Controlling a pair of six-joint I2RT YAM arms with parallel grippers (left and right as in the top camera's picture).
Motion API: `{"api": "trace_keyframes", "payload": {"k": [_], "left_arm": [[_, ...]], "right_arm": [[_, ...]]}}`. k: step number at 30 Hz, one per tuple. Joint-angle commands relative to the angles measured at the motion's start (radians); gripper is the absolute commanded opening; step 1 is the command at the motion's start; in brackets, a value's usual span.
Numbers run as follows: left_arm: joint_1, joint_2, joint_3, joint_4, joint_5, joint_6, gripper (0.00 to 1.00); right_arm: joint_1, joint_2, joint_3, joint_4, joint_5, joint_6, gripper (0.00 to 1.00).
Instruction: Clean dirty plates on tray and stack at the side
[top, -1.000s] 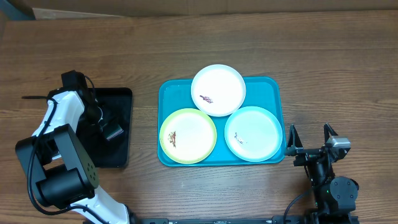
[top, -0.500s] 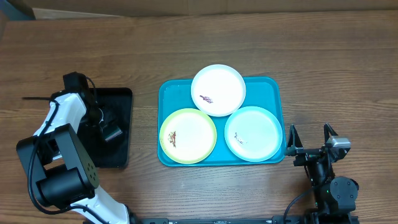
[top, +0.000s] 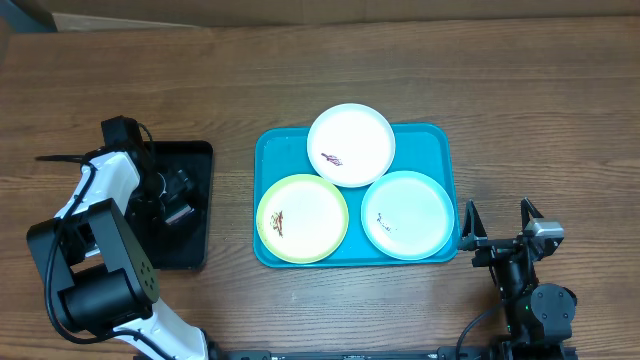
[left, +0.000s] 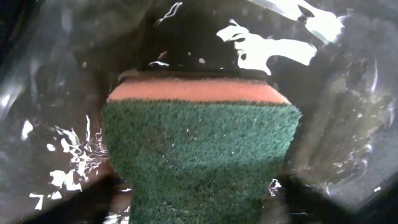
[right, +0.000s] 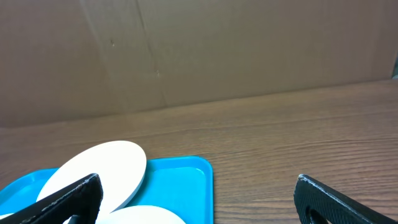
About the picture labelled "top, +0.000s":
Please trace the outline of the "yellow-green plate with stain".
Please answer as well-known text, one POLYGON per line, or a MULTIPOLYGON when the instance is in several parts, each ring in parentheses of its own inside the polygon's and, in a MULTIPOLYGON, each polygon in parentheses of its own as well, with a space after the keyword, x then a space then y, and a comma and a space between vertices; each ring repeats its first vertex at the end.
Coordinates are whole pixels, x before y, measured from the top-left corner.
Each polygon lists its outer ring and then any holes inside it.
POLYGON ((276 258, 305 265, 331 255, 343 242, 349 212, 332 183, 311 174, 287 176, 261 197, 255 226, 261 244, 276 258))

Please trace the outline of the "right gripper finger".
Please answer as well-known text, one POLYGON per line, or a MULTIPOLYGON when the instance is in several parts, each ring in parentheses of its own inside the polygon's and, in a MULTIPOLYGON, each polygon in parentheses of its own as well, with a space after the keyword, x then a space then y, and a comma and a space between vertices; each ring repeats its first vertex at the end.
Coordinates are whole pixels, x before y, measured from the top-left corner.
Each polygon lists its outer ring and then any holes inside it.
POLYGON ((461 233, 462 241, 487 240, 488 236, 481 221, 479 212, 472 199, 468 200, 465 207, 464 225, 461 233))
POLYGON ((522 229, 525 229, 527 227, 531 219, 539 219, 543 217, 543 215, 538 211, 538 209, 533 205, 528 197, 524 197, 521 200, 520 212, 522 229))

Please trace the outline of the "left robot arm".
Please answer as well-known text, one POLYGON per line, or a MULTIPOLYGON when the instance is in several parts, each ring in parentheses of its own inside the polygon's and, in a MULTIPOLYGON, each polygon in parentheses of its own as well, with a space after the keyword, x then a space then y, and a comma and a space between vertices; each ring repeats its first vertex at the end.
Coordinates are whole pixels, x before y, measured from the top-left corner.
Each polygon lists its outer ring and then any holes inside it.
POLYGON ((207 334, 161 298, 162 270, 207 259, 213 149, 155 141, 124 116, 101 125, 104 143, 73 157, 80 181, 27 244, 54 329, 76 344, 118 339, 147 359, 216 359, 207 334))

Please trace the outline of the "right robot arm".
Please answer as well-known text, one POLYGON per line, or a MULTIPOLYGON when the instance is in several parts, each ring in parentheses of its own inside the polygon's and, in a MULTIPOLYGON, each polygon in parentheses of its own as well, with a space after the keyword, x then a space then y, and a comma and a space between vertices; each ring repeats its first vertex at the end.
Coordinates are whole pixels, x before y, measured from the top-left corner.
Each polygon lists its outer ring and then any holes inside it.
POLYGON ((528 198, 520 203, 522 227, 510 239, 491 240, 473 201, 465 209, 459 249, 472 251, 472 265, 489 269, 500 302, 472 320, 460 334, 456 359, 575 359, 576 350, 563 342, 572 337, 577 297, 566 287, 537 278, 534 263, 549 257, 564 240, 561 224, 544 218, 528 198), (477 350, 464 349, 468 333, 502 310, 506 335, 477 350))

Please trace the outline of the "green and pink sponge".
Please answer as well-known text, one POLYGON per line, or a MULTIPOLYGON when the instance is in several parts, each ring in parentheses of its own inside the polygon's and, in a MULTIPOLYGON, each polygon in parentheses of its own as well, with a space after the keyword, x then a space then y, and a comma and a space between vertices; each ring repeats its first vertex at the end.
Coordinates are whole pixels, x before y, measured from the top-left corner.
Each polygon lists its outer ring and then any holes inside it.
POLYGON ((165 208, 164 222, 167 225, 175 225, 194 212, 194 208, 188 203, 171 204, 165 208))

